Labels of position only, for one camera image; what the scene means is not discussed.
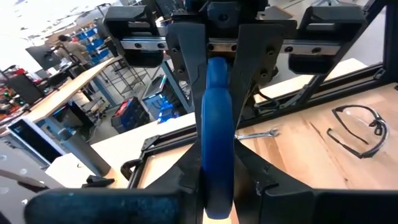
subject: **blue object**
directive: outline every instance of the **blue object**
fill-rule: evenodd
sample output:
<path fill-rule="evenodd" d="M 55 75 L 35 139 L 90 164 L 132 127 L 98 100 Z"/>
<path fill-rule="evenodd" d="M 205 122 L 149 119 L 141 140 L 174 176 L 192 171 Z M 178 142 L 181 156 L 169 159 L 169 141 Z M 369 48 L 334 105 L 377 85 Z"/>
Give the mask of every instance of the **blue object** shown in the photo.
<path fill-rule="evenodd" d="M 212 219 L 224 219 L 228 218 L 233 201 L 235 132 L 224 58 L 215 57 L 208 61 L 201 115 L 206 214 Z"/>

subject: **wrench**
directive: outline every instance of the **wrench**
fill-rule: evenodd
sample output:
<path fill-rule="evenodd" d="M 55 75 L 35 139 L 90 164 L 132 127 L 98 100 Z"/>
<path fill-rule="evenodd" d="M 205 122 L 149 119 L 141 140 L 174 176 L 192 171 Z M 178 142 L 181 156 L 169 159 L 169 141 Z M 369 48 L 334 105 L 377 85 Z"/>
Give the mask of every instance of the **wrench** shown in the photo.
<path fill-rule="evenodd" d="M 259 138 L 259 137 L 276 137 L 278 135 L 279 135 L 278 129 L 274 128 L 264 133 L 248 134 L 244 136 L 235 135 L 235 138 L 241 140 L 241 139 Z"/>

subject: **blue plastic part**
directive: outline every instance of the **blue plastic part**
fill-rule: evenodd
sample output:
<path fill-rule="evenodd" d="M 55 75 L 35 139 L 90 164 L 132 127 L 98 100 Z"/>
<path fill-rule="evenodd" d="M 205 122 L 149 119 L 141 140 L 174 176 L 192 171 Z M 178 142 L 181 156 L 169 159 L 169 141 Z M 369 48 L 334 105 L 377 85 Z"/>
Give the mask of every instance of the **blue plastic part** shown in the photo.
<path fill-rule="evenodd" d="M 205 210 L 209 218 L 228 218 L 234 186 L 234 126 L 223 58 L 208 61 L 202 98 L 201 163 L 205 181 Z"/>

